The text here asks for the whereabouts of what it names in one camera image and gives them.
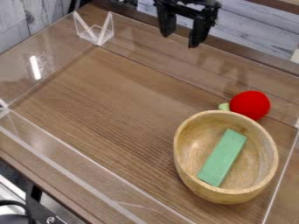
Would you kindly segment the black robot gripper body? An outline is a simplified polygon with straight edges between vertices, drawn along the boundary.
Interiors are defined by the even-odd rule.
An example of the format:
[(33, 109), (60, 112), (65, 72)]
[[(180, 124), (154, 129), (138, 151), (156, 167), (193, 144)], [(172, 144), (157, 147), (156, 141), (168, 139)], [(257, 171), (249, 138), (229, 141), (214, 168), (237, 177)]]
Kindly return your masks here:
[(177, 15), (194, 19), (197, 16), (214, 19), (221, 7), (217, 0), (153, 0), (157, 17), (176, 18)]

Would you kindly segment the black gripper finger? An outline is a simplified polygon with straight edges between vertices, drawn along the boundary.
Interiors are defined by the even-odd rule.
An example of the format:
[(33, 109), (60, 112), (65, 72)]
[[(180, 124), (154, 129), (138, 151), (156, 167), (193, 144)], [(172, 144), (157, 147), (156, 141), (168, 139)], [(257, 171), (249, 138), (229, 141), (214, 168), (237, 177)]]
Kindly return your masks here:
[(212, 15), (197, 15), (192, 18), (188, 47), (194, 48), (208, 37), (210, 27), (216, 24), (216, 17)]
[(160, 4), (156, 5), (156, 12), (160, 33), (166, 38), (176, 29), (176, 16), (169, 11), (168, 7)]

